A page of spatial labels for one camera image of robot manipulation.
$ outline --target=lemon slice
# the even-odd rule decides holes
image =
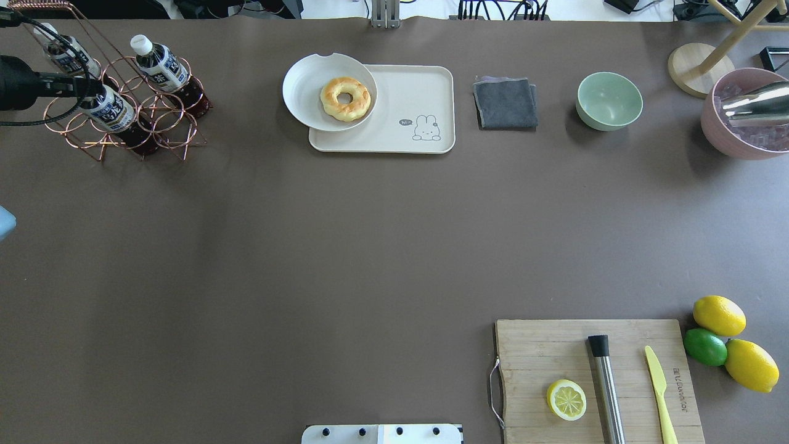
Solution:
[[[584,390],[569,379],[560,379],[551,384],[546,400],[551,411],[563,420],[579,420],[586,413]]]

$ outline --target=bottle label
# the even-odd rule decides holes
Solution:
[[[188,73],[186,68],[170,52],[170,48],[162,45],[164,57],[155,66],[150,68],[140,67],[145,76],[152,81],[157,88],[164,92],[173,92],[186,83]]]
[[[66,48],[65,52],[60,55],[52,55],[50,58],[52,62],[64,73],[69,76],[72,75],[80,75],[83,73],[82,66],[77,61],[77,59],[82,60],[85,65],[88,65],[88,72],[95,78],[99,78],[99,74],[101,74],[101,70],[99,69],[99,65],[96,64],[95,60],[93,60],[85,51],[85,49],[77,42],[77,39],[71,39],[71,46],[77,50],[77,53],[74,54],[70,49]]]
[[[109,133],[117,133],[134,120],[134,108],[115,91],[105,87],[104,92],[104,100],[99,106],[85,111],[99,127]]]

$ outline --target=wooden cutting board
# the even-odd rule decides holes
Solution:
[[[628,444],[661,444],[660,420],[644,347],[657,354],[666,375],[665,399],[677,439],[704,444],[679,322],[636,320],[498,320],[505,444],[600,443],[604,411],[598,404],[596,368],[586,338],[607,334],[619,410]],[[565,421],[545,395],[556,379],[570,379],[586,393],[586,414]]]

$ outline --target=green bowl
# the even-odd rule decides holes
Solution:
[[[644,99],[632,81],[617,73],[594,73],[578,86],[575,109],[595,130],[613,131],[638,119]]]

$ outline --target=soda bottle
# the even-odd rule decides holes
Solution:
[[[189,76],[186,68],[170,48],[161,43],[153,43],[142,34],[132,37],[130,44],[136,53],[137,67],[156,85],[157,89],[181,99],[186,112],[195,119],[208,112],[211,102],[208,101],[197,79]],[[179,106],[176,100],[169,97],[168,99],[174,106]]]
[[[86,98],[80,108],[99,128],[121,139],[139,156],[159,149],[159,135],[151,134],[148,117],[137,116],[132,105],[106,85],[103,93]]]
[[[51,24],[42,23],[41,25],[56,34],[58,33],[58,31]],[[74,51],[71,51],[69,48],[63,45],[63,43],[53,39],[46,33],[41,32],[38,28],[33,28],[33,35],[36,37],[36,40],[41,43],[41,47],[44,49],[44,55],[62,73],[72,77],[84,76],[84,70],[77,61],[77,59],[80,59],[85,63],[85,65],[88,66],[88,72],[94,78],[98,79],[101,75],[101,68],[99,67],[99,64],[93,60],[85,48],[83,48],[80,42],[74,37],[61,35],[61,37],[71,43],[71,46],[77,51],[76,54]],[[101,78],[101,81],[115,91],[118,90],[117,85],[109,77]]]

